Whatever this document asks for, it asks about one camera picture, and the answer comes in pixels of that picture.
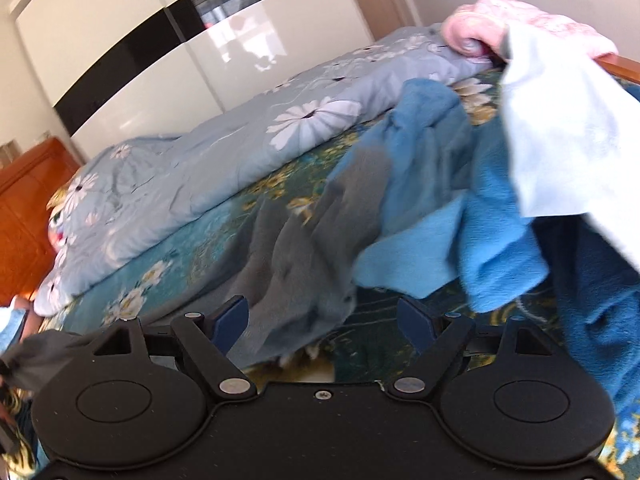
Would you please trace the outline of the grey sweater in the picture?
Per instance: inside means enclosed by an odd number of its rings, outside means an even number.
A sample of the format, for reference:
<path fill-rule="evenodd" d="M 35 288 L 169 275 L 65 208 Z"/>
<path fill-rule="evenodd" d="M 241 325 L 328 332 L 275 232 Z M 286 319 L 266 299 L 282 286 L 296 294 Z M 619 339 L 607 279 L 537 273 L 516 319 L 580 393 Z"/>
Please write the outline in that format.
<path fill-rule="evenodd" d="M 241 370 L 288 361 L 316 346 L 354 312 L 352 267 L 380 234 L 380 209 L 392 173 L 382 148 L 354 148 L 347 165 L 326 182 L 310 214 L 263 200 L 220 259 L 184 292 L 140 316 L 160 327 L 188 312 L 214 314 L 244 297 L 248 324 L 228 353 Z"/>

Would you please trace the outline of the blue fleece garment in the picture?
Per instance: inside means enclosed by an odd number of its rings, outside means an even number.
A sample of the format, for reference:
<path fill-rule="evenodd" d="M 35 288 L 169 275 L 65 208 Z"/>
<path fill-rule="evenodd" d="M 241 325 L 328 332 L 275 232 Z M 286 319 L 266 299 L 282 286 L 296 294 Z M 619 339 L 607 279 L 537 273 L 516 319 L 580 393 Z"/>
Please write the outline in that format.
<path fill-rule="evenodd" d="M 350 187 L 357 200 L 382 194 L 380 235 L 356 262 L 359 285 L 421 298 L 458 281 L 470 308 L 486 313 L 551 280 L 567 350 L 618 414 L 638 411 L 638 272 L 583 218 L 521 216 L 499 118 L 473 125 L 454 90 L 413 79 L 329 182 L 374 148 L 388 176 Z"/>

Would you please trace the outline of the light blue floral quilt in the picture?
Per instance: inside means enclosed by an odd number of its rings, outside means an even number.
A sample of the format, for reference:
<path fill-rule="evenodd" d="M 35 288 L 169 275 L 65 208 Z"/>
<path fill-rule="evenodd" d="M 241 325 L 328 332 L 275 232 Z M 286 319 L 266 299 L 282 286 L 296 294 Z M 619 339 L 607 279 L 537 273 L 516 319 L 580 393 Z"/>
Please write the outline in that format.
<path fill-rule="evenodd" d="M 185 224 L 395 106 L 407 80 L 455 84 L 490 66 L 445 44 L 437 26 L 404 27 L 300 73 L 183 134 L 138 136 L 106 148 L 68 184 L 63 246 L 35 296 L 43 316 Z"/>

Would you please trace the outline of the blue and pink pillow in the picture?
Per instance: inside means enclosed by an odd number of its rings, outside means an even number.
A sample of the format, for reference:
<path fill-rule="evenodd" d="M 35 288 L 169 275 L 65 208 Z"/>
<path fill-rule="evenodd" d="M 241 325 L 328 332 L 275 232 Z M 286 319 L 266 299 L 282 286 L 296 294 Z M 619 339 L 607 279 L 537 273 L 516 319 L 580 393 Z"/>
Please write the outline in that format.
<path fill-rule="evenodd" d="M 5 352 L 14 344 L 38 332 L 42 317 L 34 310 L 34 304 L 22 296 L 14 296 L 10 304 L 1 308 L 0 351 Z"/>

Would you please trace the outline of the orange wooden headboard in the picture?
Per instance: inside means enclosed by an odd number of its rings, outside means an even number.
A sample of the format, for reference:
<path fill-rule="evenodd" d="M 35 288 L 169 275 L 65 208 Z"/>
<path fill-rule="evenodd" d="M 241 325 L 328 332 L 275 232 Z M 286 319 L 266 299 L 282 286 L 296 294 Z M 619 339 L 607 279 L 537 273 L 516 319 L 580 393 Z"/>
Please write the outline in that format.
<path fill-rule="evenodd" d="M 1 303 L 32 296 L 51 271 L 47 203 L 79 169 L 56 136 L 1 170 Z"/>

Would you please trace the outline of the white cloth garment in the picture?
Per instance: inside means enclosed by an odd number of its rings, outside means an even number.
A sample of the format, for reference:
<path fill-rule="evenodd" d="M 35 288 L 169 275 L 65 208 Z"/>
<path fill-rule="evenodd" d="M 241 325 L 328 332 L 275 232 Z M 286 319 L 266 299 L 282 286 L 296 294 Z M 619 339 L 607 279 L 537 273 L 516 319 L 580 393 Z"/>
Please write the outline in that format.
<path fill-rule="evenodd" d="M 639 102 L 588 55 L 530 26 L 503 40 L 500 115 L 522 216 L 583 214 L 639 264 Z"/>

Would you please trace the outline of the white black-striped wardrobe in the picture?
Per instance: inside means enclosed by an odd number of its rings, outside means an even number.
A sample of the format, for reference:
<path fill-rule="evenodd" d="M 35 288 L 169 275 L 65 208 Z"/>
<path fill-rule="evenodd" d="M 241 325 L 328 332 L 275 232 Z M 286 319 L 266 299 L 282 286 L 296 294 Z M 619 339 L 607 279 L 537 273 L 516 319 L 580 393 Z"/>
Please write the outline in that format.
<path fill-rule="evenodd" d="M 14 0 L 11 12 L 87 158 L 187 132 L 372 39 L 356 0 Z"/>

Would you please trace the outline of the pink fleece garment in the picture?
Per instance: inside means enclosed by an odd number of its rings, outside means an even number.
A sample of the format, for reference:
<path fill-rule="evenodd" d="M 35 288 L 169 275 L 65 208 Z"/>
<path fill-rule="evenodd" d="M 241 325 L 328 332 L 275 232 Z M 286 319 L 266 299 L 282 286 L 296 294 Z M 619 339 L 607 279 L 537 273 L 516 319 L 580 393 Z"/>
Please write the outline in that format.
<path fill-rule="evenodd" d="M 588 24 L 562 14 L 551 14 L 520 0 L 477 0 L 459 6 L 442 22 L 446 44 L 467 58 L 497 54 L 511 26 L 533 26 L 562 38 L 590 58 L 617 54 L 614 41 Z"/>

